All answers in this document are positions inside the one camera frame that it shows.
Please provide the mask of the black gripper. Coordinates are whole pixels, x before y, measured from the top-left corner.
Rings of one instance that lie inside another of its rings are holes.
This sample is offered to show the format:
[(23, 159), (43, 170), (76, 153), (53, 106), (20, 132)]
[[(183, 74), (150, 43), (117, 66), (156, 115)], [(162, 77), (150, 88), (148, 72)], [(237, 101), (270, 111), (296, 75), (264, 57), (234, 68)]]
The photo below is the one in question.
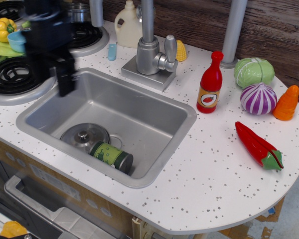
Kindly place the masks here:
[(33, 14), (27, 19), (31, 30), (23, 33), (27, 60), (36, 75), (57, 73), (60, 97), (75, 90), (75, 61), (68, 49), (72, 40), (72, 26), (66, 12)]

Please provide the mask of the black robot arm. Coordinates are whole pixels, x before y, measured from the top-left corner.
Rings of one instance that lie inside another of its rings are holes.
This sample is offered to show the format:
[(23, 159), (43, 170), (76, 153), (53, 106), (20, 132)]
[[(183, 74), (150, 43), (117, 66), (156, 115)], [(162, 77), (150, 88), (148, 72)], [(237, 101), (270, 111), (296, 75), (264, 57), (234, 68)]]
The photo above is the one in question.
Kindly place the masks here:
[(31, 30), (23, 33), (25, 53), (34, 76), (40, 82), (51, 77), (54, 69), (59, 95), (75, 90), (75, 59), (68, 45), (73, 29), (67, 11), (59, 0), (25, 0), (25, 16)]

